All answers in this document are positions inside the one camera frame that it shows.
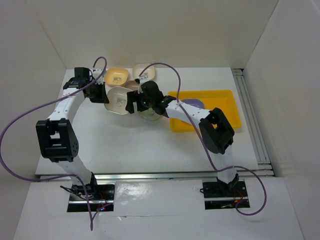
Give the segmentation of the brown panda plate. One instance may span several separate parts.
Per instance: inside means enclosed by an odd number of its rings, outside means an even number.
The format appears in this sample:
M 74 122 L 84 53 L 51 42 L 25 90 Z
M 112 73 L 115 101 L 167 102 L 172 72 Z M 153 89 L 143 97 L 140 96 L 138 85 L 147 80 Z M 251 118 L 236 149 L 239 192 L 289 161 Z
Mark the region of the brown panda plate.
M 123 86 L 131 91 L 136 91 L 139 89 L 139 84 L 134 80 L 127 81 Z

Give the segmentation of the green panda plate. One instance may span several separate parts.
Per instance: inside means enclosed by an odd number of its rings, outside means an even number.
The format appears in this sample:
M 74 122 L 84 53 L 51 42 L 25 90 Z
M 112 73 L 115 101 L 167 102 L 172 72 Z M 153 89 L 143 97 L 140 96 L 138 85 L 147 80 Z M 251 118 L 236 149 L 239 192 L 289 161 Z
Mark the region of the green panda plate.
M 156 121 L 161 118 L 161 115 L 157 114 L 152 108 L 148 108 L 145 111 L 139 111 L 138 114 L 149 121 Z

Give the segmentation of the cream panda plate front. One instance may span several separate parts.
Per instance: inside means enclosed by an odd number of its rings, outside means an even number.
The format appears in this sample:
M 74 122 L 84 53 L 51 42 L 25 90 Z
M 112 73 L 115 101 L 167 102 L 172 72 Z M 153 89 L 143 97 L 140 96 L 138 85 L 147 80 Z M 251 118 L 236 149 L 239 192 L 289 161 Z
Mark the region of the cream panda plate front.
M 104 104 L 105 109 L 119 115 L 128 114 L 129 112 L 126 110 L 128 101 L 127 93 L 130 91 L 130 89 L 122 86 L 112 87 L 106 94 L 109 103 Z

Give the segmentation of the cream panda plate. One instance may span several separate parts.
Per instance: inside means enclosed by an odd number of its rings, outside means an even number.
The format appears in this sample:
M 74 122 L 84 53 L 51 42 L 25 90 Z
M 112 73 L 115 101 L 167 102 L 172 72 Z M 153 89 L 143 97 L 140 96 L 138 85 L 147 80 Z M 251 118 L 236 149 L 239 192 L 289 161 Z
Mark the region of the cream panda plate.
M 129 112 L 126 110 L 128 101 L 127 93 L 130 91 L 130 89 L 122 86 L 112 87 L 106 94 L 109 103 L 104 104 L 105 109 L 119 115 L 128 114 Z
M 149 63 L 136 64 L 132 68 L 132 77 L 135 80 L 138 79 L 139 76 L 145 76 L 148 80 L 153 80 L 156 76 L 156 69 L 153 65 L 150 66 Z

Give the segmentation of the yellow panda plate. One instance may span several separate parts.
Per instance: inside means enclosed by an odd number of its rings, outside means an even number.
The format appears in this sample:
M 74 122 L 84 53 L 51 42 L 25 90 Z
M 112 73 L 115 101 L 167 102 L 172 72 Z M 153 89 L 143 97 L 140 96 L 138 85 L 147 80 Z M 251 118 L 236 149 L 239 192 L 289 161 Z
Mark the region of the yellow panda plate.
M 106 71 L 104 82 L 110 87 L 123 86 L 129 77 L 129 71 L 125 68 L 113 67 Z

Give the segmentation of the cream panda plate back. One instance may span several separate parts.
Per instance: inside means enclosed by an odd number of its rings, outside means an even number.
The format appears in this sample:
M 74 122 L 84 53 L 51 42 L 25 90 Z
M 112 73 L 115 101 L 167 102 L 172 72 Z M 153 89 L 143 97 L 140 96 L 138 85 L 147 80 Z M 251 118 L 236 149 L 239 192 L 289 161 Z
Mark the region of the cream panda plate back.
M 139 76 L 145 76 L 148 80 L 153 80 L 156 76 L 156 69 L 153 65 L 150 66 L 149 63 L 136 64 L 132 68 L 132 77 L 135 80 L 138 79 Z

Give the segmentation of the purple panda plate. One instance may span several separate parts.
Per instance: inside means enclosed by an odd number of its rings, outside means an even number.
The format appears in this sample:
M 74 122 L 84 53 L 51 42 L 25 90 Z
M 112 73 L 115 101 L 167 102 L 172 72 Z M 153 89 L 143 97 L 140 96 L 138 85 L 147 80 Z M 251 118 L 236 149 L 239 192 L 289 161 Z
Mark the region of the purple panda plate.
M 182 100 L 183 103 L 191 105 L 193 107 L 199 108 L 199 109 L 204 109 L 205 105 L 204 103 L 196 98 L 186 98 Z

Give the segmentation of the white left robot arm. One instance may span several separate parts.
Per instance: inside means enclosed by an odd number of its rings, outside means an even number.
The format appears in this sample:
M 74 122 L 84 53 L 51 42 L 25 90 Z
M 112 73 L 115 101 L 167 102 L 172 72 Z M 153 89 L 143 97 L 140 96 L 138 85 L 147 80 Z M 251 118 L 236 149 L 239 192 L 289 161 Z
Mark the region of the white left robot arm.
M 46 120 L 36 123 L 40 152 L 70 175 L 72 192 L 86 199 L 97 197 L 99 187 L 95 175 L 88 170 L 79 157 L 80 144 L 72 127 L 75 115 L 84 102 L 107 104 L 103 77 L 105 70 L 76 67 L 74 76 L 65 83 L 62 100 Z

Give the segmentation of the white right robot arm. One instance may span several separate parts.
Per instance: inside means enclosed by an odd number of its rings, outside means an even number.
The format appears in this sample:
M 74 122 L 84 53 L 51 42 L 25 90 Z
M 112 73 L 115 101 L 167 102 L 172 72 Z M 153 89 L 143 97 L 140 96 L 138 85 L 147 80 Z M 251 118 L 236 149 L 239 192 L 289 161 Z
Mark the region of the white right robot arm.
M 158 115 L 191 124 L 210 164 L 217 171 L 220 194 L 230 196 L 235 191 L 239 181 L 232 150 L 235 132 L 221 109 L 202 109 L 184 103 L 177 97 L 163 95 L 152 80 L 141 83 L 137 90 L 129 91 L 126 95 L 125 109 L 130 114 L 135 110 L 144 112 L 153 109 Z

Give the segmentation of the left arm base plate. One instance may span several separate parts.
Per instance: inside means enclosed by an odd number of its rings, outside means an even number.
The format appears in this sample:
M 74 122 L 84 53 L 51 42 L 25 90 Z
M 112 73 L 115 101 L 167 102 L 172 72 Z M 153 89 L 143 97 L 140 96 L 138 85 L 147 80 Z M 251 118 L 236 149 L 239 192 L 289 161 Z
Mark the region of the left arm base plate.
M 60 186 L 61 189 L 69 193 L 67 206 L 68 213 L 84 213 L 88 212 L 87 201 L 84 193 L 76 193 L 70 187 Z M 97 193 L 89 193 L 90 211 L 96 212 L 113 212 L 116 186 L 114 183 L 98 184 Z

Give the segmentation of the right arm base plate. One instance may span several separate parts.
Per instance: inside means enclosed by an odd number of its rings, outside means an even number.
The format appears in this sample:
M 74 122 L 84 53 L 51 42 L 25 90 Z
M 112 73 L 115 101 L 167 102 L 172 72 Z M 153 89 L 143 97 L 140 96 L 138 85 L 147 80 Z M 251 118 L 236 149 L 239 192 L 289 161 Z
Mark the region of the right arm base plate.
M 206 210 L 234 209 L 236 204 L 239 209 L 250 207 L 244 181 L 239 181 L 231 191 L 223 190 L 216 181 L 203 182 L 199 192 L 203 194 Z

